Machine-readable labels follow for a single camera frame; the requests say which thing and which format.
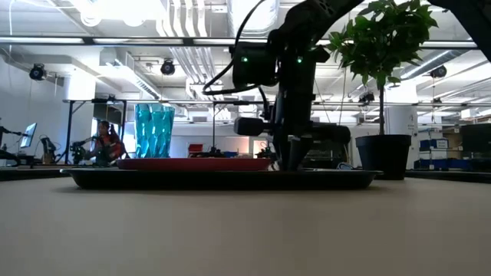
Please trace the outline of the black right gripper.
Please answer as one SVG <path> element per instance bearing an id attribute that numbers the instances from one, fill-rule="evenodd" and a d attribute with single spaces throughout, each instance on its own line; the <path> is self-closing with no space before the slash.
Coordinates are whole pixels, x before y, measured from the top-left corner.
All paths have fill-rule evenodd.
<path id="1" fill-rule="evenodd" d="M 298 169 L 311 149 L 311 139 L 331 140 L 336 143 L 348 143 L 351 132 L 348 127 L 335 123 L 320 123 L 311 120 L 313 94 L 292 94 L 291 91 L 280 91 L 274 105 L 269 110 L 270 117 L 261 118 L 237 117 L 234 132 L 243 136 L 260 136 L 266 133 L 272 143 L 285 143 L 283 167 L 285 171 L 297 169 L 296 153 L 298 140 Z"/>

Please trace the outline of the dark green serving tray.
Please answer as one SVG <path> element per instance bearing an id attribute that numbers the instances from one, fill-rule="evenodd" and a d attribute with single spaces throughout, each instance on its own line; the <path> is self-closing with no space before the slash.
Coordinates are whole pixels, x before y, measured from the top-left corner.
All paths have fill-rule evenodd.
<path id="1" fill-rule="evenodd" d="M 170 191 L 295 191 L 366 189 L 379 171 L 307 170 L 164 172 L 129 169 L 61 170 L 82 189 Z"/>

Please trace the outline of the red round plate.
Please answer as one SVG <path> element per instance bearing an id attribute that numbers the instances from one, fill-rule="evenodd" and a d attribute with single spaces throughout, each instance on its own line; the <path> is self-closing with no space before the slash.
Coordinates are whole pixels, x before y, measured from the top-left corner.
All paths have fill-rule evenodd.
<path id="1" fill-rule="evenodd" d="M 119 169 L 165 172 L 202 171 L 262 171 L 267 170 L 269 159 L 248 158 L 149 158 L 119 159 Z"/>

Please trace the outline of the blue faceted plastic cup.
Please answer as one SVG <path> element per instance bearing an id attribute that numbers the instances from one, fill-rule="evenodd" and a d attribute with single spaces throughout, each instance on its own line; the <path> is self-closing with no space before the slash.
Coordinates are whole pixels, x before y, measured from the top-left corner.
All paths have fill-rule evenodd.
<path id="1" fill-rule="evenodd" d="M 135 106 L 136 158 L 169 158 L 175 109 L 158 103 Z"/>

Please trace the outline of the black plant pot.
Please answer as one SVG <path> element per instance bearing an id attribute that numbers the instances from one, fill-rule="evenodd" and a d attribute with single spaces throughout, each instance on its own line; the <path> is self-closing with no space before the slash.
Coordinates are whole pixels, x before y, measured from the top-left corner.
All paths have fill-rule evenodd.
<path id="1" fill-rule="evenodd" d="M 381 171 L 378 177 L 383 180 L 404 179 L 411 136 L 361 136 L 355 142 L 363 169 Z"/>

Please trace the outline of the blue bin with white label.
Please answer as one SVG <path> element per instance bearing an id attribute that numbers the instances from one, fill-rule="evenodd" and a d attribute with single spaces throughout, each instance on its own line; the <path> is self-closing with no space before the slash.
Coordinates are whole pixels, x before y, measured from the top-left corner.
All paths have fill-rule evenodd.
<path id="1" fill-rule="evenodd" d="M 429 150 L 446 150 L 449 148 L 449 141 L 445 138 L 440 139 L 430 139 L 430 140 L 421 140 L 420 141 L 420 150 L 421 151 L 429 151 Z"/>

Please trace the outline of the green leafy plant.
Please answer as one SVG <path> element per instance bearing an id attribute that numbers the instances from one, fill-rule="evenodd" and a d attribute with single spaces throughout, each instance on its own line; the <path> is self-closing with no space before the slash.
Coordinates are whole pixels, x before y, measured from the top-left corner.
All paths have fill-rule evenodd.
<path id="1" fill-rule="evenodd" d="M 421 46 L 430 39 L 430 29 L 438 28 L 428 4 L 421 0 L 376 0 L 367 5 L 342 31 L 329 34 L 327 49 L 340 58 L 339 67 L 361 77 L 367 86 L 374 81 L 379 93 L 379 134 L 384 135 L 384 88 L 398 84 L 393 75 L 402 63 L 416 65 L 422 58 Z"/>

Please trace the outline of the black monitor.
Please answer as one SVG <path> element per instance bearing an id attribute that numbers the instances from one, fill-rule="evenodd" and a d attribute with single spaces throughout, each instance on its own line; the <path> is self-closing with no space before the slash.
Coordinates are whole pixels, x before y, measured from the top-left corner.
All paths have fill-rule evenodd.
<path id="1" fill-rule="evenodd" d="M 471 170 L 491 173 L 491 123 L 465 125 L 460 132 Z"/>

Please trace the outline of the seated person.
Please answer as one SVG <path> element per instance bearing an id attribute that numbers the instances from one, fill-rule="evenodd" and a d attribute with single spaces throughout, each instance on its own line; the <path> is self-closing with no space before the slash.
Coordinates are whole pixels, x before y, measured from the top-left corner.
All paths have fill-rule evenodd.
<path id="1" fill-rule="evenodd" d="M 125 153 L 125 145 L 117 135 L 114 125 L 102 120 L 97 125 L 94 148 L 85 154 L 84 159 L 95 158 L 98 166 L 109 166 Z"/>

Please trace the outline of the black beam with light strips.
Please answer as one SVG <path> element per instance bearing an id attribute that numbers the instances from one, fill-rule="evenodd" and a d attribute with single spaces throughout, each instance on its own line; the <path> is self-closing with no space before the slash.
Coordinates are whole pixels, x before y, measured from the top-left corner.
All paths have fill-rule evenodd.
<path id="1" fill-rule="evenodd" d="M 243 38 L 240 42 L 266 43 L 267 38 Z M 0 35 L 0 44 L 7 45 L 70 45 L 70 46 L 108 46 L 108 47 L 230 47 L 235 38 L 168 38 L 168 37 L 64 37 L 64 36 L 22 36 Z M 428 50 L 479 50 L 476 43 L 465 41 L 427 41 L 421 46 Z"/>

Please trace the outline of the small lit monitor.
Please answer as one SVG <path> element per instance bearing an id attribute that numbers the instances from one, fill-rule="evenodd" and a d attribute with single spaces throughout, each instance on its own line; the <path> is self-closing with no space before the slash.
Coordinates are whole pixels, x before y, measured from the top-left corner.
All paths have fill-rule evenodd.
<path id="1" fill-rule="evenodd" d="M 28 148 L 31 146 L 37 125 L 38 125 L 37 123 L 32 123 L 26 127 L 20 142 L 21 149 Z"/>

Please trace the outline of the silver ventilation duct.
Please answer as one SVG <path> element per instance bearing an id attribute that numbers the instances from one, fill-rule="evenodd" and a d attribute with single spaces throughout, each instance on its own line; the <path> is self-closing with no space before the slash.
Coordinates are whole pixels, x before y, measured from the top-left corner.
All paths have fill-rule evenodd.
<path id="1" fill-rule="evenodd" d="M 261 0 L 226 0 L 229 34 L 237 35 L 240 25 L 247 14 Z M 252 13 L 242 30 L 241 36 L 263 38 L 276 26 L 278 20 L 279 0 L 264 0 Z"/>

